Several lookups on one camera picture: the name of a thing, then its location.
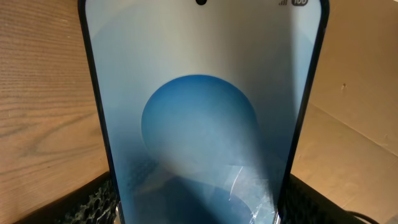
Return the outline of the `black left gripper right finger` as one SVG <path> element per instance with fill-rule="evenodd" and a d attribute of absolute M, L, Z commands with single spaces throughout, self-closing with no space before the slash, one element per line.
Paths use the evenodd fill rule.
<path fill-rule="evenodd" d="M 349 212 L 289 174 L 278 201 L 280 224 L 366 224 L 367 217 Z"/>

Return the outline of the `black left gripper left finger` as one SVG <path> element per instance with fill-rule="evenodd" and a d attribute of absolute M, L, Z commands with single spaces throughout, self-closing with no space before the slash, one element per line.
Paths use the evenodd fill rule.
<path fill-rule="evenodd" d="M 105 172 L 78 190 L 21 218 L 16 224 L 112 224 L 118 203 L 111 174 Z"/>

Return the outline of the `blue Galaxy smartphone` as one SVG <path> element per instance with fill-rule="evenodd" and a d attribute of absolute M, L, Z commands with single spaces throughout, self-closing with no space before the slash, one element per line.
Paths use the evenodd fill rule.
<path fill-rule="evenodd" d="M 330 3 L 84 0 L 123 223 L 274 223 Z"/>

